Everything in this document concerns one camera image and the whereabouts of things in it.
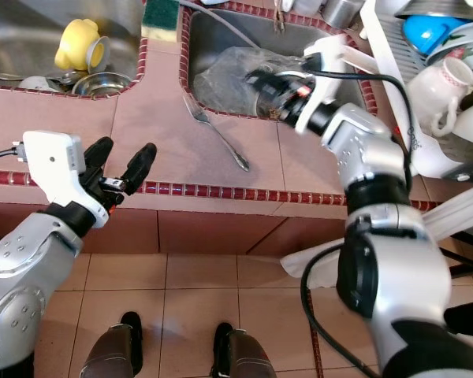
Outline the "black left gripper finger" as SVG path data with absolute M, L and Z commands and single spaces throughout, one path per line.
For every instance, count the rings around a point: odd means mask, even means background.
M 151 165 L 155 161 L 157 146 L 151 142 L 146 143 L 126 165 L 125 173 L 121 176 L 121 190 L 127 195 L 133 195 L 143 186 L 149 176 Z
M 103 177 L 103 167 L 106 165 L 113 147 L 114 141 L 110 137 L 104 136 L 85 149 L 83 180 L 99 180 L 100 177 Z

